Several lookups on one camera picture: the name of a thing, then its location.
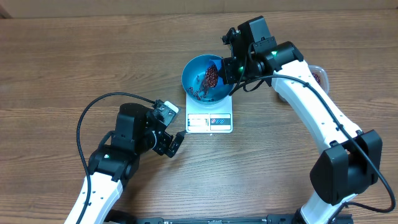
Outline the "blue plastic measuring scoop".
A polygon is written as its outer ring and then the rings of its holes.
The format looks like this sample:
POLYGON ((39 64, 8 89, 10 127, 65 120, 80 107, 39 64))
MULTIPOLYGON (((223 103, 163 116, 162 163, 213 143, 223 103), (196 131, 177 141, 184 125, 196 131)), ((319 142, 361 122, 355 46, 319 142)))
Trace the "blue plastic measuring scoop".
POLYGON ((219 75, 221 66, 220 60, 210 60, 205 70, 204 85, 208 88, 218 88, 223 85, 223 79, 219 75))

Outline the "red adzuki beans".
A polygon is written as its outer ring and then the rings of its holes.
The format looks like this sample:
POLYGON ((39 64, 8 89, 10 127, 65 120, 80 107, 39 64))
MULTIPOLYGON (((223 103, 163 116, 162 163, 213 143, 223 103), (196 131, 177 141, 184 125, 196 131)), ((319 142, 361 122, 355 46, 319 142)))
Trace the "red adzuki beans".
POLYGON ((210 91, 218 84, 218 70, 216 65, 209 66, 204 74, 197 75, 193 83, 187 88, 189 95, 199 101, 213 101, 210 91))

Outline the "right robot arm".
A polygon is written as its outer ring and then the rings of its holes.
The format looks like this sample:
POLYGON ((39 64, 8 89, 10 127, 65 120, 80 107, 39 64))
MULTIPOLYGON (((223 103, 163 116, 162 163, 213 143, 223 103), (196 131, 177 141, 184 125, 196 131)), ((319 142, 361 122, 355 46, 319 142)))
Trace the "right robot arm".
POLYGON ((379 179, 382 140, 364 132, 332 102, 291 42, 278 44, 259 16, 231 28, 222 41, 231 56, 221 61, 220 77, 235 89, 266 83, 293 108, 308 128, 320 156, 310 171, 314 193, 296 212, 294 223, 336 223, 379 179))

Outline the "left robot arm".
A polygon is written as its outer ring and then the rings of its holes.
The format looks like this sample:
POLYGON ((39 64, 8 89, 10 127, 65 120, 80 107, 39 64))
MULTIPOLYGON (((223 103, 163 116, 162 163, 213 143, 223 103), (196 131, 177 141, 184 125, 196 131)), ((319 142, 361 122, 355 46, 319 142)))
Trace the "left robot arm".
POLYGON ((138 170, 143 153, 176 154, 185 133, 173 136, 165 130, 179 112, 171 102, 161 100, 151 108, 137 103, 121 105, 115 129, 103 137, 89 158, 89 176, 66 223, 137 223, 136 217, 113 209, 113 205, 138 170))

